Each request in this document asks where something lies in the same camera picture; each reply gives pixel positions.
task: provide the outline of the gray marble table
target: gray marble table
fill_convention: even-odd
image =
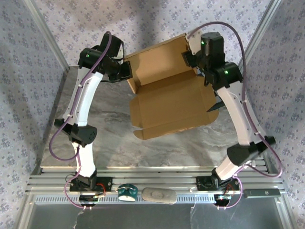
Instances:
[[[68,107],[77,77],[77,68],[71,67],[58,104],[56,117]],[[93,142],[93,157],[97,168],[114,166],[216,166],[224,158],[227,147],[237,142],[231,118],[225,108],[215,122],[176,134],[150,140],[133,135],[136,127],[130,122],[129,101],[134,94],[127,82],[101,83],[95,93],[88,124],[98,129]],[[76,162],[60,162],[48,149],[52,127],[44,149],[41,167],[71,167]],[[65,134],[55,139],[53,151],[62,158],[73,156],[74,150]]]

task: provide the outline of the cardboard box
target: cardboard box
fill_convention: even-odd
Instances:
[[[211,85],[186,66],[182,53],[189,50],[185,34],[126,56],[133,78],[128,80],[137,94],[130,101],[132,125],[139,139],[150,139],[208,125],[218,111],[206,112],[216,103]]]

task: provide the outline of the floral wallpaper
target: floral wallpaper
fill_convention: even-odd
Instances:
[[[63,69],[23,1],[0,1],[0,31],[0,228],[9,229],[41,160]]]
[[[101,42],[110,30],[125,41],[127,53],[188,32],[209,21],[226,21],[250,41],[270,0],[36,0],[70,65],[85,47]],[[226,41],[227,59],[238,62],[237,39],[228,28],[214,26]]]
[[[260,123],[277,140],[282,176],[299,228],[305,228],[305,2],[283,0],[248,64]]]

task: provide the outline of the open cardboard box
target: open cardboard box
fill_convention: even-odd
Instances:
[[[190,47],[185,34],[126,56],[133,78],[128,80],[138,96],[130,101],[132,125],[139,139],[150,139],[208,125],[219,112],[207,112],[216,103],[211,85],[196,69],[186,66],[182,53]]]

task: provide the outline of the patterned wall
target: patterned wall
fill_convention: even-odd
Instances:
[[[63,70],[21,0],[0,1],[0,228],[41,159]]]
[[[226,21],[248,44],[270,0],[36,0],[70,65],[84,47],[101,42],[110,30],[125,41],[127,53],[159,43],[209,21]],[[214,26],[227,41],[228,60],[238,62],[231,31]]]
[[[305,228],[305,2],[284,0],[248,64],[259,121],[277,140],[282,178],[300,228]]]

